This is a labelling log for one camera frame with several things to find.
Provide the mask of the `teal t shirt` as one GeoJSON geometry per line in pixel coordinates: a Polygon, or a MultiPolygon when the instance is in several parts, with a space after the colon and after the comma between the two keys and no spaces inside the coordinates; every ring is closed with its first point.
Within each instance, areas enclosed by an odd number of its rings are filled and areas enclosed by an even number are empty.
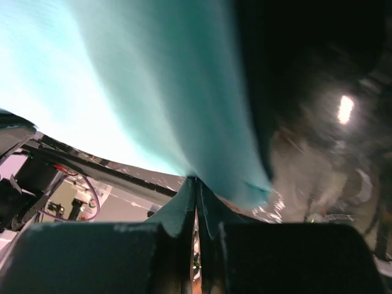
{"type": "Polygon", "coordinates": [[[264,205],[236,25],[233,1],[2,1],[1,108],[87,153],[264,205]]]}

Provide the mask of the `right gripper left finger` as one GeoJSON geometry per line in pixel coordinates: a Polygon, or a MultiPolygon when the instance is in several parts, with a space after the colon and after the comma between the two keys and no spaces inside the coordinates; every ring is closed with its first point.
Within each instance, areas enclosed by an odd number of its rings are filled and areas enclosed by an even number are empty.
{"type": "Polygon", "coordinates": [[[1,262],[2,293],[190,293],[196,181],[144,222],[26,229],[1,262]]]}

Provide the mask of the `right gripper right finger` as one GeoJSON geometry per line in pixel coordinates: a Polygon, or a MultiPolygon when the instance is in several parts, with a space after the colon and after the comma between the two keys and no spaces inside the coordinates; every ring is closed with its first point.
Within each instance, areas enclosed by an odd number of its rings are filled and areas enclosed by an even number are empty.
{"type": "Polygon", "coordinates": [[[196,189],[203,293],[385,293],[351,226],[260,222],[196,189]]]}

